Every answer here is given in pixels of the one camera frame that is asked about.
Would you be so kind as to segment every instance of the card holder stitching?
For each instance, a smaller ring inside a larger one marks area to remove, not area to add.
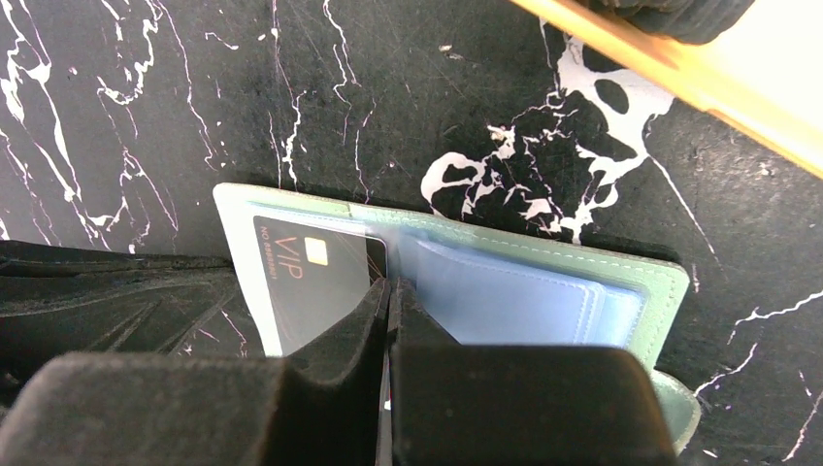
[[[427,250],[439,255],[440,257],[444,257],[442,254],[436,252],[435,250],[432,250],[432,249],[430,249],[426,246],[423,246],[423,247],[426,248]],[[575,343],[579,343],[578,335],[580,334],[580,327],[582,327],[582,325],[583,325],[583,310],[586,309],[587,306],[590,304],[589,302],[591,301],[590,298],[591,298],[591,294],[592,294],[591,291],[589,289],[587,289],[585,286],[583,286],[581,284],[563,283],[563,282],[560,282],[557,279],[551,279],[551,278],[546,278],[546,277],[538,277],[536,275],[529,275],[529,274],[526,274],[526,273],[523,273],[523,272],[514,272],[514,271],[511,271],[511,270],[505,270],[505,269],[497,268],[497,267],[494,267],[494,266],[488,265],[488,264],[475,264],[475,263],[469,262],[466,259],[450,257],[448,260],[458,262],[458,263],[463,264],[463,265],[472,266],[472,267],[479,267],[479,268],[486,269],[486,270],[494,270],[494,271],[501,272],[501,273],[504,273],[504,274],[507,274],[507,275],[525,277],[525,278],[537,280],[537,281],[540,281],[540,282],[556,283],[556,284],[559,284],[561,286],[567,286],[567,287],[571,287],[571,288],[579,288],[583,292],[583,302],[580,304],[580,309],[578,310],[579,316],[577,317],[577,326],[575,328]],[[585,331],[586,331],[586,333],[591,331],[591,319],[589,319],[589,322],[586,325],[586,330]]]

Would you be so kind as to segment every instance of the marble countertop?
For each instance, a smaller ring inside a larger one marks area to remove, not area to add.
[[[64,3],[0,0],[3,239],[227,256],[237,182],[677,257],[683,464],[823,455],[813,176],[506,2]]]

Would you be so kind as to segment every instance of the card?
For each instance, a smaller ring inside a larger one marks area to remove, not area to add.
[[[353,310],[386,276],[377,238],[254,217],[282,354],[301,348]]]
[[[380,383],[380,406],[378,419],[378,453],[376,466],[392,466],[391,447],[391,386],[388,368],[388,353],[383,356],[383,374]]]

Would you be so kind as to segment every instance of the black vip card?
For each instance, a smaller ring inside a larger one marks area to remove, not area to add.
[[[386,276],[381,240],[264,216],[254,230],[283,355],[347,316]]]

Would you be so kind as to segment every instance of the gold chip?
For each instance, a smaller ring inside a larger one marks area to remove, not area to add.
[[[326,250],[326,242],[307,236],[306,260],[312,264],[329,265],[329,254]]]

